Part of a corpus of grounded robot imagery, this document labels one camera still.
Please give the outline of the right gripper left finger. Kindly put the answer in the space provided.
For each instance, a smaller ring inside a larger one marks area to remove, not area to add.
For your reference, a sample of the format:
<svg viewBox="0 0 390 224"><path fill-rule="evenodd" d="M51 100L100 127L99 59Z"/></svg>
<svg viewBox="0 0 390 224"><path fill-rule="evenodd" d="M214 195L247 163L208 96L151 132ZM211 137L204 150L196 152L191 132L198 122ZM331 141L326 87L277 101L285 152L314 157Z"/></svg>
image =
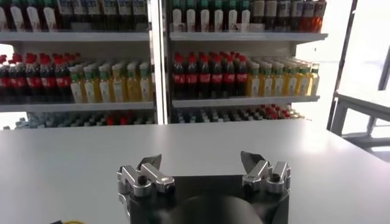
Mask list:
<svg viewBox="0 0 390 224"><path fill-rule="evenodd" d="M158 193L173 194L176 190L174 177L160 171L162 154L143 158L140 163L121 166L117 171L118 193L147 197L154 187Z"/></svg>

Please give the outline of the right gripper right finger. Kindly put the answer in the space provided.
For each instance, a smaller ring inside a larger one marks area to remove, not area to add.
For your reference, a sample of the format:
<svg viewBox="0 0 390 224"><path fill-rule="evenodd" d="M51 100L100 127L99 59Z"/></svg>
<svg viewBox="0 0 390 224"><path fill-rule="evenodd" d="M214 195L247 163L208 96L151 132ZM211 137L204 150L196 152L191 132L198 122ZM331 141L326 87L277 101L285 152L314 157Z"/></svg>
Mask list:
<svg viewBox="0 0 390 224"><path fill-rule="evenodd" d="M291 167L279 161L273 166L260 154L241 151L241 162L246 171L242 176L242 187L246 193L266 191L282 194L291 187Z"/></svg>

